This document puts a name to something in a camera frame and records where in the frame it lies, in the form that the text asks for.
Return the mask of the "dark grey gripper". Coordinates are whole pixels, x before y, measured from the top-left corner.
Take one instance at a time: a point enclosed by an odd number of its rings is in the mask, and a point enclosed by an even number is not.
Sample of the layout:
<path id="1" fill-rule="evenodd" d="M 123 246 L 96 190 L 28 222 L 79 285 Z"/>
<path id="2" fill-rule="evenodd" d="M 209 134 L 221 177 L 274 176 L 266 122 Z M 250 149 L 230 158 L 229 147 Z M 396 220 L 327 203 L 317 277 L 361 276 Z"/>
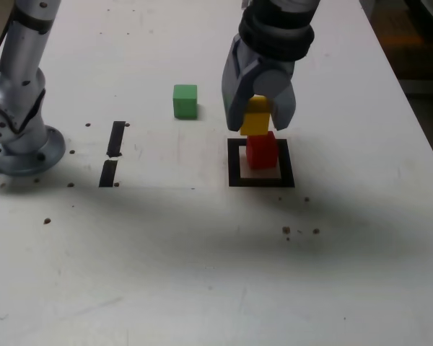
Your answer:
<path id="1" fill-rule="evenodd" d="M 235 35 L 224 65 L 222 98 L 227 127 L 238 131 L 248 101 L 254 94 L 268 100 L 275 129 L 288 128 L 296 110 L 292 86 L 295 62 L 260 59 L 239 35 Z"/>

